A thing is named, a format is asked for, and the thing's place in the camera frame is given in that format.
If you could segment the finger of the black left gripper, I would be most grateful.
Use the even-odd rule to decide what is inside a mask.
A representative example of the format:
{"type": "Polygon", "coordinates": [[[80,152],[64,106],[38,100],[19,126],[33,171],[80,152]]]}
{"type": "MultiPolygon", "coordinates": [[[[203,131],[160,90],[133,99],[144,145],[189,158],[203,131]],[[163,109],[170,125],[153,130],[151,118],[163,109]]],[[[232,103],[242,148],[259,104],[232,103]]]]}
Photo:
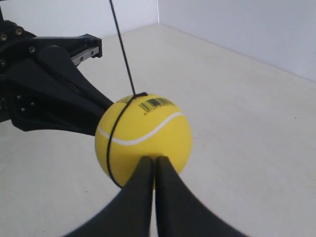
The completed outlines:
{"type": "Polygon", "coordinates": [[[32,56],[43,78],[36,82],[34,93],[69,116],[102,116],[111,105],[77,68],[68,52],[56,45],[46,46],[32,56]]]}
{"type": "Polygon", "coordinates": [[[0,79],[5,107],[12,124],[23,131],[62,130],[93,136],[102,116],[69,116],[34,93],[43,73],[32,59],[6,70],[0,79]]]}

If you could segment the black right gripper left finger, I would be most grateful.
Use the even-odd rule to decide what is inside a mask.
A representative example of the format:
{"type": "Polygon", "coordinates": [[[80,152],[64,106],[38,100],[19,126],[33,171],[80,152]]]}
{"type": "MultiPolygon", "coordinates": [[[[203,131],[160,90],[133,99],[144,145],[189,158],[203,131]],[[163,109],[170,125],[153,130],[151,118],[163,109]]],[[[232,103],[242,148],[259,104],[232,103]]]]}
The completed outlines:
{"type": "Polygon", "coordinates": [[[153,201],[154,162],[142,157],[120,192],[99,213],[67,237],[148,237],[153,201]]]}

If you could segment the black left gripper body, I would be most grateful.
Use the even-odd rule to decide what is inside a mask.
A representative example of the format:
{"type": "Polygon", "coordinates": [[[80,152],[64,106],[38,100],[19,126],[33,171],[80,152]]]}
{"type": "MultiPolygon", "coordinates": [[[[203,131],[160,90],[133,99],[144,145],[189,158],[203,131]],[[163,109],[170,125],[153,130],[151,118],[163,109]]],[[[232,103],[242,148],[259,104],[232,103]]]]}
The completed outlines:
{"type": "MultiPolygon", "coordinates": [[[[65,49],[73,63],[102,56],[101,39],[85,34],[77,37],[39,37],[15,22],[0,21],[0,77],[15,64],[32,59],[32,56],[46,46],[56,45],[65,49]]],[[[3,121],[11,121],[0,90],[0,116],[3,121]]]]}

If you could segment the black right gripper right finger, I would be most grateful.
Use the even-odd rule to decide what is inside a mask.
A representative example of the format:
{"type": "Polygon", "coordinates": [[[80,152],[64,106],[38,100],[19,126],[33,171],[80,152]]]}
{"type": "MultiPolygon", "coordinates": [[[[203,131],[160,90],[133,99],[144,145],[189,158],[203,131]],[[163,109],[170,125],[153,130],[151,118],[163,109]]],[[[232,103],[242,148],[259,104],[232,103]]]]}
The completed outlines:
{"type": "Polygon", "coordinates": [[[156,218],[160,237],[243,237],[185,185],[168,157],[156,160],[156,218]]]}

